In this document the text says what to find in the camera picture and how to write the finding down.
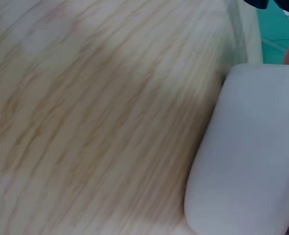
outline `wood grain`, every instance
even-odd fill
[[[247,61],[242,1],[0,0],[0,235],[192,235],[186,178]]]

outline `dark object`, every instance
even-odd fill
[[[244,1],[259,9],[266,9],[268,4],[268,0],[244,0]],[[289,12],[289,0],[274,0],[274,1],[280,8]]]

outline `white object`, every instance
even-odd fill
[[[289,66],[238,65],[189,176],[198,235],[284,235],[289,225]]]

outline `green fabric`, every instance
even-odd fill
[[[289,16],[274,1],[267,10],[258,9],[263,60],[266,64],[281,64],[289,47]]]

